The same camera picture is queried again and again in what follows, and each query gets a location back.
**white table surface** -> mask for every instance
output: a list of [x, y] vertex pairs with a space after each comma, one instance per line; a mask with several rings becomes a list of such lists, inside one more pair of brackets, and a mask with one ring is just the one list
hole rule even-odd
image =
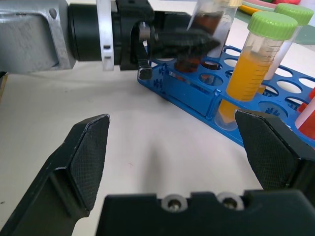
[[[151, 0], [155, 10], [192, 13], [194, 2]], [[242, 48], [247, 24], [235, 19], [228, 45]], [[315, 77], [315, 53], [293, 44], [283, 65]], [[136, 81], [136, 72], [102, 72], [100, 62], [73, 70], [10, 75], [0, 103], [0, 228], [71, 127], [109, 113], [103, 178], [94, 210], [74, 236], [95, 234], [104, 197], [261, 188], [245, 150]]]

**green screw cap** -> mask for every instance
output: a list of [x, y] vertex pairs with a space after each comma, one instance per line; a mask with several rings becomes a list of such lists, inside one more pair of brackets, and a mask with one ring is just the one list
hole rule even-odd
[[248, 30], [273, 40], [284, 41], [292, 37], [297, 21], [275, 12], [258, 11], [252, 15]]
[[299, 26], [307, 25], [314, 15], [314, 11], [307, 7], [293, 5], [289, 3], [279, 3], [274, 12], [292, 17]]

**test tube rack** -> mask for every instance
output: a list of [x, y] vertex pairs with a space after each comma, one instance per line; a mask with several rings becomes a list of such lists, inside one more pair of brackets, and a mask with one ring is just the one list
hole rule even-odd
[[[304, 85], [301, 79], [315, 82], [315, 78], [280, 65], [279, 68], [289, 72], [292, 77], [275, 74], [273, 79], [265, 84], [268, 90], [265, 90], [263, 94], [257, 93], [251, 102], [239, 102], [229, 97], [225, 91], [234, 70], [234, 67], [226, 62], [232, 60], [236, 64], [238, 59], [238, 56], [226, 53], [227, 50], [241, 52], [238, 48], [225, 46], [219, 60], [210, 57], [204, 58], [204, 61], [217, 63], [219, 65], [218, 70], [210, 70], [199, 65], [195, 72], [182, 73], [174, 68], [175, 59], [152, 60], [152, 78], [150, 80], [138, 80], [138, 82], [242, 146], [243, 140], [238, 129], [228, 131], [217, 126], [214, 121], [222, 99], [240, 109], [261, 111], [279, 116], [304, 142], [315, 147], [315, 140], [302, 134], [294, 124], [299, 116], [297, 109], [300, 104], [302, 102], [308, 104], [311, 101], [308, 95], [312, 88]], [[211, 79], [203, 80], [203, 75], [209, 75]], [[287, 91], [279, 86], [279, 82], [294, 85], [301, 92]]]

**tube with orange liquid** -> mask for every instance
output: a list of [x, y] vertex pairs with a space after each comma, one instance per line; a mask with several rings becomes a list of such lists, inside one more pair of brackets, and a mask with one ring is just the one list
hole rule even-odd
[[[252, 101], [283, 42], [291, 38], [297, 21], [274, 12], [256, 12], [248, 25], [250, 31], [226, 93], [241, 102]], [[222, 100], [215, 117], [225, 130], [237, 128], [234, 113], [238, 107]]]

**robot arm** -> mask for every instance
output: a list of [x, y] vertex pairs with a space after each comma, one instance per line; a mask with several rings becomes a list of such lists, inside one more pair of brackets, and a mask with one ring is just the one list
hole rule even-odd
[[0, 71], [10, 73], [102, 61], [103, 70], [120, 65], [149, 79], [150, 58], [201, 56], [219, 45], [203, 31], [186, 31], [189, 15], [154, 12], [147, 0], [97, 0], [96, 5], [2, 0], [0, 12]]

